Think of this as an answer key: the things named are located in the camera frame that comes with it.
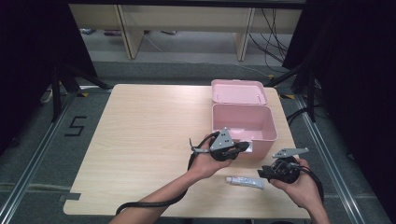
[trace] pink lid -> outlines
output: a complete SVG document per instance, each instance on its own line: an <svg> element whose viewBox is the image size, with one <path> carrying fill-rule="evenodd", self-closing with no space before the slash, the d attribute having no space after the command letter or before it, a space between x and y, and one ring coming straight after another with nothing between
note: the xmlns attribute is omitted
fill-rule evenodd
<svg viewBox="0 0 396 224"><path fill-rule="evenodd" d="M266 105L264 86L258 81L215 79L212 100L216 104Z"/></svg>

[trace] pink box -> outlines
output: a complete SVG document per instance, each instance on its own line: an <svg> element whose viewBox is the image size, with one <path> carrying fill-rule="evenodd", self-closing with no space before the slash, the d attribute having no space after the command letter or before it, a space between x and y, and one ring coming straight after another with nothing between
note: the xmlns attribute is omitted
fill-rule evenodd
<svg viewBox="0 0 396 224"><path fill-rule="evenodd" d="M212 81L212 129L228 128L235 141L249 141L252 151L238 158L263 159L277 139L264 87L257 81Z"/></svg>

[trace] wooden table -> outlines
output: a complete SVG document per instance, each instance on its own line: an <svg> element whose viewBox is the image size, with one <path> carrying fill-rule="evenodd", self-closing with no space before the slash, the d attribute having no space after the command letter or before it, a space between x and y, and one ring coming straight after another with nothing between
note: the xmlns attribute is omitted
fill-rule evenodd
<svg viewBox="0 0 396 224"><path fill-rule="evenodd" d="M229 175L258 177L271 155L294 147L275 89L265 89L278 138L263 160L235 160L190 187L164 217L309 218L302 208L264 180L264 190L232 186ZM67 200L68 215L115 215L187 170L189 138L198 145L211 133L210 86L117 85L107 102Z"/></svg>

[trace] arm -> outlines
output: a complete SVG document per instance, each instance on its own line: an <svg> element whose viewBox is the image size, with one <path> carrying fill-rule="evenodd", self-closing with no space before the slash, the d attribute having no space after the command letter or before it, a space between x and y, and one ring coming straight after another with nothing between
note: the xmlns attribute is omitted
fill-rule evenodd
<svg viewBox="0 0 396 224"><path fill-rule="evenodd" d="M302 166L309 167L306 160L297 159L297 162ZM275 179L271 179L270 182L276 188L283 189L297 205L306 209L311 216L312 223L330 223L326 209L320 199L317 185L308 174L300 172L300 177L292 184Z"/></svg>
<svg viewBox="0 0 396 224"><path fill-rule="evenodd" d="M199 180L212 176L217 170L230 164L231 161L215 161L208 153L198 154L189 171L139 202L156 203L172 200ZM115 216L110 224L154 223L166 209L167 207L126 208Z"/></svg>

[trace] white tube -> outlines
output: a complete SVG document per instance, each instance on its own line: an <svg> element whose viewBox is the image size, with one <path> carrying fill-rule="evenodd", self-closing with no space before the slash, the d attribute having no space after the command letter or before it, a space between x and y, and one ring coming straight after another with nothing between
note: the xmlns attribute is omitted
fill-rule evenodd
<svg viewBox="0 0 396 224"><path fill-rule="evenodd" d="M227 183L233 185L247 186L256 189L264 189L264 181L261 178L250 178L242 176L227 176Z"/></svg>

